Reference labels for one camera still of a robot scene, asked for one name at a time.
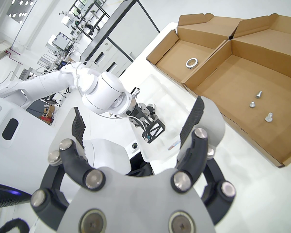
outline metal ring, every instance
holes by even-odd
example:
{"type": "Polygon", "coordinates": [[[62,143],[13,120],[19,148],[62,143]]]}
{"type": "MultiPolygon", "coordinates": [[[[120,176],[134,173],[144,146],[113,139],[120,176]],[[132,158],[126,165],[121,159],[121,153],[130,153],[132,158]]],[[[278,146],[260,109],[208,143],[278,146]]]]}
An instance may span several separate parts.
{"type": "Polygon", "coordinates": [[[191,59],[189,59],[189,60],[186,62],[186,67],[187,67],[188,69],[192,69],[192,68],[194,68],[197,64],[198,64],[198,60],[197,60],[196,58],[191,58],[191,59]],[[189,62],[190,62],[191,60],[194,60],[194,61],[195,61],[193,65],[189,65],[189,62]]]}

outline hex bolt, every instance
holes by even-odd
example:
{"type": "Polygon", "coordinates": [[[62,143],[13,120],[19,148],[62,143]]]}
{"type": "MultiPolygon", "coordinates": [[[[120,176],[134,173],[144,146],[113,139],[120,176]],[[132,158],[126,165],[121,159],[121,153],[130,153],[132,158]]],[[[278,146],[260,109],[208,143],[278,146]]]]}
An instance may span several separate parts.
{"type": "Polygon", "coordinates": [[[265,117],[265,121],[266,121],[266,122],[271,122],[271,121],[273,121],[272,116],[273,116],[273,113],[269,112],[269,113],[268,113],[268,116],[265,117]]]}
{"type": "Polygon", "coordinates": [[[191,216],[184,211],[173,213],[168,223],[169,233],[192,233],[195,226],[191,216]]]}
{"type": "Polygon", "coordinates": [[[259,93],[255,96],[257,99],[261,98],[262,91],[259,91],[259,93]]]}

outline cardboard flap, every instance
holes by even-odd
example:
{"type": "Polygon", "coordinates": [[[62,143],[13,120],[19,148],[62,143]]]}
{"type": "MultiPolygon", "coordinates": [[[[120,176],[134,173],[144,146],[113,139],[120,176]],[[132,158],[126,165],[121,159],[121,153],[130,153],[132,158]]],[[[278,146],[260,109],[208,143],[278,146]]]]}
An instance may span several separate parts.
{"type": "Polygon", "coordinates": [[[154,48],[154,50],[147,56],[147,59],[156,64],[160,59],[172,48],[172,46],[179,40],[176,31],[171,30],[165,38],[154,48]]]}
{"type": "Polygon", "coordinates": [[[178,26],[206,23],[209,20],[211,20],[213,17],[214,16],[211,13],[181,15],[179,18],[178,26]]]}
{"type": "Polygon", "coordinates": [[[272,14],[269,18],[272,23],[269,29],[291,34],[291,17],[272,14]]]}
{"type": "Polygon", "coordinates": [[[266,30],[269,27],[270,27],[269,16],[262,16],[258,18],[242,20],[238,24],[238,27],[234,34],[234,38],[252,33],[257,33],[266,30]]]}

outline metal washer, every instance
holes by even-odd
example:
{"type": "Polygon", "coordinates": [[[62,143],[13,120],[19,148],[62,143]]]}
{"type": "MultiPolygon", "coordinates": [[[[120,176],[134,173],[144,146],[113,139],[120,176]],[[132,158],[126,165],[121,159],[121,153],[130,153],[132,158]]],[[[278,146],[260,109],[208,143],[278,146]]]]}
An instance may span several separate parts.
{"type": "Polygon", "coordinates": [[[194,68],[197,64],[198,64],[198,60],[197,60],[196,58],[191,58],[191,59],[189,59],[189,60],[186,62],[185,65],[186,65],[186,67],[187,67],[188,69],[192,69],[192,68],[194,68]],[[194,60],[194,61],[195,61],[193,65],[189,65],[189,62],[190,62],[191,60],[194,60]]]}
{"type": "Polygon", "coordinates": [[[189,214],[176,211],[169,219],[168,229],[169,233],[195,233],[195,224],[189,214]]]}

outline white floor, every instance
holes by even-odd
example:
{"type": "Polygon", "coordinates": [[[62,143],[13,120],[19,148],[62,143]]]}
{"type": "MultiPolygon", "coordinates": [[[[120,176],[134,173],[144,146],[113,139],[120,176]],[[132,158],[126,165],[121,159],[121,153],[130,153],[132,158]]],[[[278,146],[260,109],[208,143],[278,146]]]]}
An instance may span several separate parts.
{"type": "MultiPolygon", "coordinates": [[[[108,0],[104,9],[113,13],[121,0],[108,0]]],[[[207,13],[215,16],[252,18],[271,13],[291,16],[291,0],[140,0],[157,27],[162,30],[168,23],[177,22],[182,14],[207,13]]],[[[87,128],[84,139],[105,138],[124,147],[131,144],[135,137],[129,125],[122,120],[102,120],[87,110],[79,94],[73,91],[68,94],[62,107],[57,112],[53,127],[58,129],[73,106],[78,106],[87,128]],[[123,138],[108,131],[117,124],[123,138]]],[[[253,148],[231,149],[234,135],[227,129],[224,136],[225,145],[218,149],[216,159],[224,166],[224,174],[229,175],[231,182],[242,182],[237,186],[237,206],[230,209],[226,220],[216,227],[217,232],[234,233],[291,233],[291,164],[278,169],[269,163],[253,148]]],[[[36,216],[28,205],[6,208],[2,222],[11,217],[25,219],[30,226],[36,216]]],[[[47,232],[42,223],[35,232],[47,232]]]]}

